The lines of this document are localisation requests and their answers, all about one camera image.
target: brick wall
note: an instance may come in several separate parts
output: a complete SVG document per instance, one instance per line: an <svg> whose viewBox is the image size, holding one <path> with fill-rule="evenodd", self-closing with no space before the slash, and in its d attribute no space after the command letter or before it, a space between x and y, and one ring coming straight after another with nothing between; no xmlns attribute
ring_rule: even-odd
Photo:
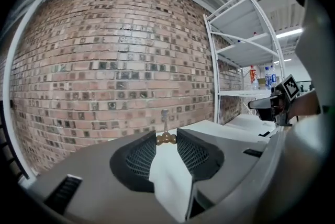
<svg viewBox="0 0 335 224"><path fill-rule="evenodd" d="M81 147L162 131L162 109L170 129L213 120L203 14L191 0L45 1L13 66L17 135L30 165L43 172ZM220 76L225 87L240 84L226 64ZM235 99L225 102L225 120L240 113Z"/></svg>

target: fluorescent light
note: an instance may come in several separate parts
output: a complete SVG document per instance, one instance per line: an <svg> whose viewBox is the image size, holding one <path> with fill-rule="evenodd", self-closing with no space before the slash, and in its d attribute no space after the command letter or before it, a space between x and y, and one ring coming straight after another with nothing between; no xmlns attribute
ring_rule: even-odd
<svg viewBox="0 0 335 224"><path fill-rule="evenodd" d="M284 61L290 61L290 60L292 60L292 59L284 59ZM279 61L274 62L274 64L278 64L278 63L279 63Z"/></svg>
<svg viewBox="0 0 335 224"><path fill-rule="evenodd" d="M295 29L295 30L292 30L292 31L284 32L282 34L278 34L278 35L276 35L276 37L277 37L277 39L279 39L279 38L283 38L283 37L293 35L293 34L297 34L297 33L301 33L301 32L303 32L303 29Z"/></svg>

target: plastic bottle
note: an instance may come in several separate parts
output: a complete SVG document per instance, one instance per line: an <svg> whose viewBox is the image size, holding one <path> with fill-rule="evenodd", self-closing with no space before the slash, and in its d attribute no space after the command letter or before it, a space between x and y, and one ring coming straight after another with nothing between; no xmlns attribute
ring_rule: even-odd
<svg viewBox="0 0 335 224"><path fill-rule="evenodd" d="M256 75L256 69L254 66L250 66L250 83L253 90L258 90L258 81L257 81L257 75Z"/></svg>
<svg viewBox="0 0 335 224"><path fill-rule="evenodd" d="M265 88L266 89L271 89L271 71L269 69L269 67L265 67Z"/></svg>
<svg viewBox="0 0 335 224"><path fill-rule="evenodd" d="M271 65L270 71L271 71L271 87L275 87L277 85L277 75L274 65Z"/></svg>

